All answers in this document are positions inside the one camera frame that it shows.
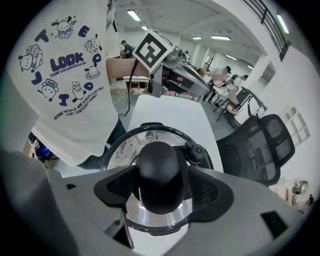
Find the person in black shirt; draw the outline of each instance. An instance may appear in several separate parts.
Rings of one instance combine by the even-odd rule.
[[[132,47],[125,40],[122,40],[121,44],[124,46],[124,51],[122,53],[123,53],[123,55],[125,55],[125,59],[131,59],[132,58]]]

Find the black cable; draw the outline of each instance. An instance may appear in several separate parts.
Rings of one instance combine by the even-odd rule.
[[[128,103],[128,110],[125,112],[125,114],[119,114],[118,117],[119,118],[124,118],[127,116],[127,114],[129,113],[130,111],[130,94],[131,94],[131,80],[132,80],[132,76],[134,75],[134,72],[136,70],[136,67],[138,65],[139,61],[138,59],[135,59],[135,62],[134,62],[134,65],[133,65],[133,68],[132,68],[132,71],[131,71],[131,75],[130,75],[130,79],[129,79],[129,88],[128,88],[128,99],[129,99],[129,103]]]

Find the blue jeans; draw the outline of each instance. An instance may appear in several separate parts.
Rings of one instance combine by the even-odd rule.
[[[118,119],[118,122],[116,123],[110,137],[106,142],[112,145],[119,137],[121,137],[125,133],[126,133],[126,130],[122,122],[120,121],[120,119]],[[83,163],[79,164],[78,166],[87,170],[101,169],[101,165],[104,161],[104,158],[107,152],[108,152],[108,149],[105,146],[103,154],[101,156],[90,155]]]

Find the black mesh chair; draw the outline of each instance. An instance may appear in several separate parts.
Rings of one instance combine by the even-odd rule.
[[[280,168],[295,153],[291,135],[276,114],[251,116],[217,145],[225,173],[266,186],[278,182]]]

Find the window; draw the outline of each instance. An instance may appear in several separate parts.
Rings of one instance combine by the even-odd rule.
[[[282,120],[292,137],[294,146],[299,146],[310,137],[305,120],[295,107],[289,108],[289,110],[283,115]]]

